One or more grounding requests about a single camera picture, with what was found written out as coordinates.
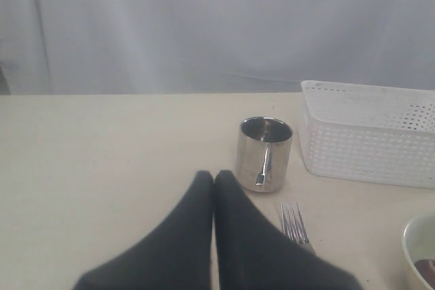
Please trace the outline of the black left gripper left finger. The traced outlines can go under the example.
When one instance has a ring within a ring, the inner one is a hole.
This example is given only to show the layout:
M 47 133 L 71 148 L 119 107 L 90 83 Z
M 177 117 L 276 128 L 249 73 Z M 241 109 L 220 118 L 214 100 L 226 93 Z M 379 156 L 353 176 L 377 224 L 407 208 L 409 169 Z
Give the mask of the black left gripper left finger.
M 210 289 L 213 177 L 198 171 L 177 206 L 129 250 L 81 276 L 75 289 Z

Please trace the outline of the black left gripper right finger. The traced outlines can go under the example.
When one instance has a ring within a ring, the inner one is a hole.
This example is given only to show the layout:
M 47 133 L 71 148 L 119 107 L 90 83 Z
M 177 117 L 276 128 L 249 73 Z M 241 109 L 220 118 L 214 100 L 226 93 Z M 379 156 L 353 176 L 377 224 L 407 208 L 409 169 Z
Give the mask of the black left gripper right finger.
M 352 274 L 282 234 L 231 171 L 217 174 L 214 198 L 221 289 L 361 289 Z

